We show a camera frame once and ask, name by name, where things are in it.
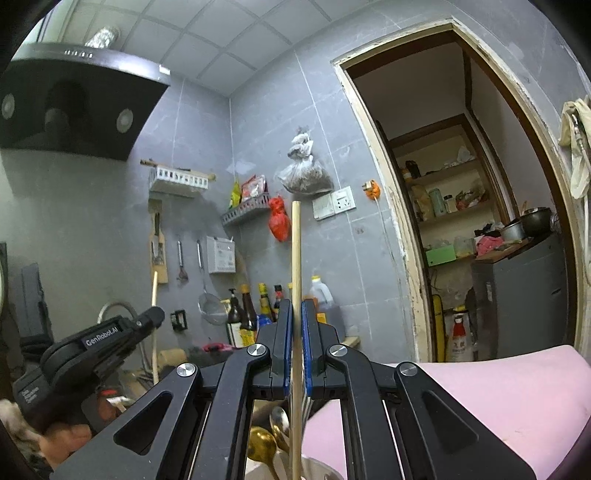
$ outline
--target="silver pivot screw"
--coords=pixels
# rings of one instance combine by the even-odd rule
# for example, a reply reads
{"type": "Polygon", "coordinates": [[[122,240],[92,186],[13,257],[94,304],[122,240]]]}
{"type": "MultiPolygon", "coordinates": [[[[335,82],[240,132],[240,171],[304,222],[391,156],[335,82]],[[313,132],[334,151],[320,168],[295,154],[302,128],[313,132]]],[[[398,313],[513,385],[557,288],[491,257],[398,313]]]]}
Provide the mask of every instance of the silver pivot screw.
{"type": "Polygon", "coordinates": [[[195,373],[197,368],[193,364],[180,364],[177,367],[177,374],[179,377],[190,377],[195,373]]]}
{"type": "Polygon", "coordinates": [[[265,352],[267,351],[267,347],[265,345],[263,345],[262,343],[253,343],[251,346],[249,346],[246,351],[248,352],[249,355],[252,356],[261,356],[261,355],[265,355],[265,352]]]}
{"type": "Polygon", "coordinates": [[[417,374],[417,366],[411,362],[403,362],[400,365],[400,373],[405,377],[414,377],[417,374]]]}
{"type": "Polygon", "coordinates": [[[329,353],[332,356],[343,356],[347,353],[347,347],[345,345],[333,345],[329,348],[329,353]]]}

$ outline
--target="green box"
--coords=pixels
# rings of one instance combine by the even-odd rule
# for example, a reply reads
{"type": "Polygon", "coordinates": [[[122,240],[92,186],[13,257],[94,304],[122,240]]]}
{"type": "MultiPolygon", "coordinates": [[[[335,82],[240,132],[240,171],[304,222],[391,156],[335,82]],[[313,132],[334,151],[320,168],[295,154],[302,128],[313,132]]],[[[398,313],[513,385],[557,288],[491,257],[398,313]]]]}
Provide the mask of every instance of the green box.
{"type": "Polygon", "coordinates": [[[456,251],[453,245],[427,250],[427,265],[433,267],[442,263],[453,262],[456,259],[456,251]]]}

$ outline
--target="red cloth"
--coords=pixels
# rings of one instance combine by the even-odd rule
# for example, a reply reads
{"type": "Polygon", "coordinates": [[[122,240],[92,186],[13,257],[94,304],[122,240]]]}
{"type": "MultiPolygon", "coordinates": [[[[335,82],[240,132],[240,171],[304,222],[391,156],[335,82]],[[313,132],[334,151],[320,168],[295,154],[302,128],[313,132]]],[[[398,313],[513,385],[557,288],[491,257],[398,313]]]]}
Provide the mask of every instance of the red cloth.
{"type": "Polygon", "coordinates": [[[499,247],[503,244],[503,239],[501,237],[493,237],[493,236],[483,236],[478,243],[476,244],[476,252],[478,253],[478,257],[484,255],[485,253],[490,252],[495,247],[499,247]]]}

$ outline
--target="aluminum foil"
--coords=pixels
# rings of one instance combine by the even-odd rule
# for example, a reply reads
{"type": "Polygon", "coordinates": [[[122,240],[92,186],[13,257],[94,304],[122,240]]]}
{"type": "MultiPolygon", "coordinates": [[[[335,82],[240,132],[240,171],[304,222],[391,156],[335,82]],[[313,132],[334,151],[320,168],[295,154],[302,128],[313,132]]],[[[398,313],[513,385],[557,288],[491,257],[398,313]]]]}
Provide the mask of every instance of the aluminum foil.
{"type": "Polygon", "coordinates": [[[115,27],[103,27],[85,43],[86,47],[109,48],[119,37],[119,30],[115,27]]]}

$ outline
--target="red plastic bag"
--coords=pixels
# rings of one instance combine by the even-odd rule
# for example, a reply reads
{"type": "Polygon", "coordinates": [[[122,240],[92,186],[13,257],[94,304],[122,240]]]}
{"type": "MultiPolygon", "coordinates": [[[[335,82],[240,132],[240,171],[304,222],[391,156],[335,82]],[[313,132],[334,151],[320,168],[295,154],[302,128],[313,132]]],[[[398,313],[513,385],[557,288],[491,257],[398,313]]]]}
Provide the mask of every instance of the red plastic bag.
{"type": "Polygon", "coordinates": [[[269,200],[271,218],[269,218],[269,230],[280,242],[285,242],[291,232],[291,221],[285,213],[285,203],[281,197],[273,197],[269,200]]]}

